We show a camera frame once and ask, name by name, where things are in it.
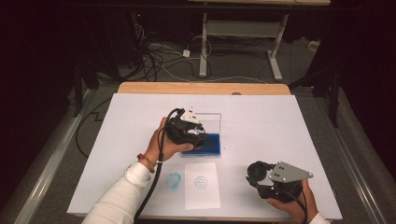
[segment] brown bracelet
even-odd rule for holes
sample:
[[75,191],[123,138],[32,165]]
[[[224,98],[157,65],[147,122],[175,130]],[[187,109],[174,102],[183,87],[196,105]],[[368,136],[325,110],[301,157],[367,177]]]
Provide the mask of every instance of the brown bracelet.
[[150,172],[152,173],[152,174],[154,174],[154,172],[155,172],[155,170],[154,170],[154,164],[149,160],[149,158],[147,158],[145,155],[143,155],[142,153],[139,153],[139,155],[137,155],[137,158],[140,160],[140,159],[145,159],[147,162],[148,162],[148,166],[149,166],[149,169],[150,169]]

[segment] white paper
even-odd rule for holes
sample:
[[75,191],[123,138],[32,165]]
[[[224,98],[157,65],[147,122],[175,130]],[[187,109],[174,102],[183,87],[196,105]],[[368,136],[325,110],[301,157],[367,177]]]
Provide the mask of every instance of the white paper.
[[191,163],[185,166],[186,210],[220,208],[216,164]]

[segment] table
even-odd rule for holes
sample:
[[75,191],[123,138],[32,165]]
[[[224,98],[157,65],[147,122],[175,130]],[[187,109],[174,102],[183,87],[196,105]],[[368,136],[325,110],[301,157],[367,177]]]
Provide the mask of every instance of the table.
[[[175,155],[167,161],[142,218],[290,221],[287,214],[265,203],[246,181],[247,167],[257,160],[284,161],[311,171],[315,177],[310,186],[318,209],[326,218],[342,218],[295,97],[283,84],[237,83],[122,83],[67,213],[88,213],[135,155],[147,147],[161,117],[180,105],[193,105],[195,112],[221,114],[221,157]],[[217,166],[221,208],[186,210],[183,185],[171,190],[164,184],[174,172],[183,176],[184,165],[200,162]]]
[[[330,0],[190,0],[193,2],[208,3],[236,3],[236,4],[265,4],[265,5],[301,5],[301,6],[328,6]],[[206,42],[208,35],[236,35],[252,37],[274,37],[274,48],[267,51],[269,63],[271,65],[276,81],[282,80],[282,75],[276,61],[277,50],[282,40],[283,32],[286,28],[289,15],[283,15],[280,22],[258,22],[258,21],[215,21],[207,18],[207,13],[203,17],[202,50],[200,61],[200,77],[206,77],[207,52]]]

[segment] blue smudge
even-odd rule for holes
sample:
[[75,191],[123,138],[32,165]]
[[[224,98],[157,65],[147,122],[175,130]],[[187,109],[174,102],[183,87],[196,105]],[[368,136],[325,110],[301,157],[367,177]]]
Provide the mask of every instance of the blue smudge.
[[171,189],[177,189],[181,176],[179,174],[170,174],[166,177],[166,185]]

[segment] floor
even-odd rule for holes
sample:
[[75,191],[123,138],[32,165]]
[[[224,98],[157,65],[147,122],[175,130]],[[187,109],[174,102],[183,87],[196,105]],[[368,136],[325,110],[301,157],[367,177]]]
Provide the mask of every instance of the floor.
[[[313,51],[307,49],[308,44],[309,41],[304,38],[293,43],[281,44],[276,56],[283,76],[280,83],[290,84],[304,77],[315,55]],[[185,46],[156,42],[150,48],[156,62],[163,62],[162,70],[155,72],[147,61],[146,74],[142,71],[133,79],[276,83],[265,55],[265,51],[272,46],[271,39],[213,39],[212,52],[208,57],[210,77],[202,79],[196,77],[198,60],[179,59],[179,54]],[[191,58],[197,57],[199,50],[196,49],[191,52]],[[126,66],[120,67],[122,74],[127,74],[129,71],[131,69]],[[72,104],[69,111],[16,189],[0,216],[0,223],[71,224],[82,221],[81,217],[68,215],[65,211],[84,169],[86,162],[84,154],[89,155],[100,130],[101,120],[106,115],[107,99],[120,85],[104,74],[98,74],[98,80],[100,87],[97,90],[86,91],[84,107],[77,118],[72,117],[75,107],[73,92],[70,93]],[[334,223],[390,223],[391,220],[395,220],[394,180],[387,174],[365,137],[342,90],[339,98],[338,129],[335,129],[328,119],[327,97],[314,98],[309,87],[299,87],[291,92],[298,100],[308,131],[343,215],[342,220]],[[142,220],[141,222],[159,221]],[[161,223],[190,222],[161,221]]]

